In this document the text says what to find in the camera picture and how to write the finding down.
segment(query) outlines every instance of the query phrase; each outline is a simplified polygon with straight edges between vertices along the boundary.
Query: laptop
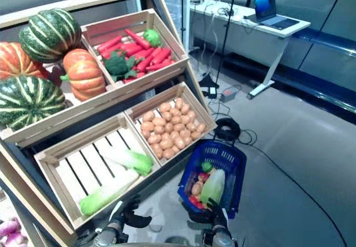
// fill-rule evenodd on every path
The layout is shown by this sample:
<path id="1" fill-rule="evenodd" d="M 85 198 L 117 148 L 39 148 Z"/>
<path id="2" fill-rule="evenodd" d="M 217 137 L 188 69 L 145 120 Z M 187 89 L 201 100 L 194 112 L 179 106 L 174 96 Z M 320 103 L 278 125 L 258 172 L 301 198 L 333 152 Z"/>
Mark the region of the laptop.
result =
<path id="1" fill-rule="evenodd" d="M 276 0 L 254 0 L 254 2 L 257 23 L 278 30 L 283 30 L 299 23 L 299 21 L 277 15 Z"/>

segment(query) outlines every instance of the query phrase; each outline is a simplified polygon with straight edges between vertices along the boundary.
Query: green vegetable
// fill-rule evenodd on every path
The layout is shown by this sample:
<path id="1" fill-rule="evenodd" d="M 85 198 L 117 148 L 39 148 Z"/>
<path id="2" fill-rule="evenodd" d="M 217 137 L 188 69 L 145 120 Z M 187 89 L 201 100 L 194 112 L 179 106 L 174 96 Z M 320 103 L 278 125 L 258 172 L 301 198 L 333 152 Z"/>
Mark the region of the green vegetable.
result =
<path id="1" fill-rule="evenodd" d="M 120 175 L 120 180 L 113 179 L 111 183 L 98 188 L 79 202 L 80 210 L 85 215 L 92 215 L 98 212 L 108 203 L 123 194 L 139 178 L 138 173 L 127 170 L 124 175 Z"/>
<path id="2" fill-rule="evenodd" d="M 161 36 L 156 30 L 147 29 L 144 33 L 144 39 L 147 40 L 153 48 L 160 47 L 162 45 Z"/>
<path id="3" fill-rule="evenodd" d="M 147 176 L 152 170 L 153 162 L 150 157 L 131 150 L 123 151 L 118 147 L 110 147 L 100 151 L 100 154 L 128 169 L 136 170 L 142 176 Z"/>
<path id="4" fill-rule="evenodd" d="M 210 172 L 210 170 L 212 169 L 212 164 L 211 162 L 203 162 L 201 164 L 201 168 L 204 172 Z"/>
<path id="5" fill-rule="evenodd" d="M 202 187 L 200 198 L 202 203 L 207 204 L 212 198 L 217 204 L 220 203 L 225 187 L 225 172 L 222 169 L 216 170 Z"/>
<path id="6" fill-rule="evenodd" d="M 18 36 L 23 50 L 32 60 L 50 63 L 60 60 L 67 51 L 78 46 L 81 34 L 72 15 L 56 8 L 32 16 Z"/>
<path id="7" fill-rule="evenodd" d="M 0 81 L 0 123 L 21 129 L 65 108 L 62 90 L 51 81 L 19 76 Z"/>
<path id="8" fill-rule="evenodd" d="M 130 76 L 136 77 L 137 75 L 137 71 L 132 70 L 136 64 L 135 56 L 131 56 L 128 60 L 125 60 L 124 53 L 120 56 L 116 51 L 112 51 L 110 59 L 103 58 L 103 61 L 114 81 L 127 79 Z"/>

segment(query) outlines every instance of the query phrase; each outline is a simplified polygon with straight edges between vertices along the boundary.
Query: squash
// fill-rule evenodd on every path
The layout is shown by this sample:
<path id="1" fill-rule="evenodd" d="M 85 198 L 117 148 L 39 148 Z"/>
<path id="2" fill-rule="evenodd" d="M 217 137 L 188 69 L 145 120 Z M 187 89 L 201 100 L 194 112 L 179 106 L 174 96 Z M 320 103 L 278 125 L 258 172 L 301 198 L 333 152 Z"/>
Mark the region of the squash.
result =
<path id="1" fill-rule="evenodd" d="M 63 66 L 67 76 L 61 79 L 70 81 L 78 100 L 86 101 L 106 91 L 102 71 L 89 51 L 81 48 L 69 51 L 63 59 Z"/>
<path id="2" fill-rule="evenodd" d="M 34 61 L 59 61 L 67 51 L 79 45 L 81 30 L 72 15 L 63 9 L 40 11 L 19 33 L 23 50 Z"/>
<path id="3" fill-rule="evenodd" d="M 0 79 L 19 75 L 48 78 L 50 73 L 33 62 L 17 42 L 0 42 Z"/>
<path id="4" fill-rule="evenodd" d="M 62 90 L 47 79 L 19 76 L 0 81 L 0 123 L 13 130 L 64 108 Z"/>

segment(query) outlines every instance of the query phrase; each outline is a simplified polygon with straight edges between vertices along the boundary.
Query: blue basket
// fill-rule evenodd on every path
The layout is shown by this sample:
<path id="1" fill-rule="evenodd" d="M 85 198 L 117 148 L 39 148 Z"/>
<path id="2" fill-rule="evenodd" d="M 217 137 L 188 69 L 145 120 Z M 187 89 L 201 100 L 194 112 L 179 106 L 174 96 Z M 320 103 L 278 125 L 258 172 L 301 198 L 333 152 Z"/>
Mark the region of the blue basket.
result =
<path id="1" fill-rule="evenodd" d="M 198 175 L 202 172 L 203 162 L 211 162 L 215 168 L 225 171 L 225 188 L 220 206 L 226 209 L 229 219 L 233 219 L 239 207 L 246 155 L 236 147 L 220 141 L 201 141 L 191 155 L 178 188 L 178 194 L 188 211 L 196 213 L 201 213 L 202 210 L 189 201 L 189 196 L 193 184 L 197 182 Z"/>

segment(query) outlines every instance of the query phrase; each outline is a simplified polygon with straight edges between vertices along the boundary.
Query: desk leg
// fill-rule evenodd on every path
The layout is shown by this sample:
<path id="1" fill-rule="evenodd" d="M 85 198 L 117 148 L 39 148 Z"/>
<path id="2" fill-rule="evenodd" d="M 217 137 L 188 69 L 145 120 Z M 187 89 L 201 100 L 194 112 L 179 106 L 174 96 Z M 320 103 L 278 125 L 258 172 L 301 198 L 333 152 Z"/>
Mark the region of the desk leg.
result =
<path id="1" fill-rule="evenodd" d="M 262 91 L 264 91 L 265 89 L 267 89 L 268 87 L 270 87 L 274 81 L 271 80 L 272 79 L 272 76 L 274 74 L 274 72 L 276 71 L 277 69 L 277 66 L 279 64 L 279 61 L 280 59 L 282 58 L 283 54 L 284 54 L 284 51 L 285 49 L 287 48 L 287 45 L 288 45 L 288 42 L 289 42 L 289 38 L 290 37 L 287 37 L 287 38 L 284 38 L 282 39 L 283 40 L 283 45 L 282 45 L 282 48 L 281 48 L 281 51 L 280 53 L 277 55 L 276 59 L 273 61 L 273 63 L 271 64 L 271 66 L 269 67 L 268 69 L 268 72 L 267 72 L 267 75 L 263 81 L 263 83 L 261 83 L 258 87 L 256 87 L 254 90 L 252 90 L 250 93 L 248 93 L 247 95 L 247 98 L 248 99 L 252 99 L 254 98 L 257 94 L 261 93 Z"/>

